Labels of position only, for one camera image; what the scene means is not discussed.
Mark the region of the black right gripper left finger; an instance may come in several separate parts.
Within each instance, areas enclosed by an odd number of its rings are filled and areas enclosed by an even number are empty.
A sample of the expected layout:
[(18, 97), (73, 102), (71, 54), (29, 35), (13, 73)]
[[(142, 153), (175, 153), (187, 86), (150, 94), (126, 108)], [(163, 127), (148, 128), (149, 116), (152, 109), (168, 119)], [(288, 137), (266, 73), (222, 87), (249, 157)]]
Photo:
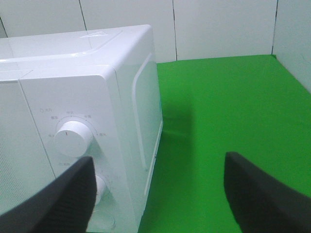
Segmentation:
[(92, 157), (80, 158), (31, 198), (0, 216), (2, 233), (85, 233), (96, 200)]

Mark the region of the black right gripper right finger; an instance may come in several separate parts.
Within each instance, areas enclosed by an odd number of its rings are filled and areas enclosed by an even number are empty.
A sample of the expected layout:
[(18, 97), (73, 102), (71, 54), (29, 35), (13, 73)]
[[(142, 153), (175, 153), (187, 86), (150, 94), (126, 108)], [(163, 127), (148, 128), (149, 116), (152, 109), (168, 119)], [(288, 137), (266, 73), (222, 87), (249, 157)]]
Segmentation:
[(225, 195), (243, 233), (309, 233), (311, 199), (237, 152), (225, 154)]

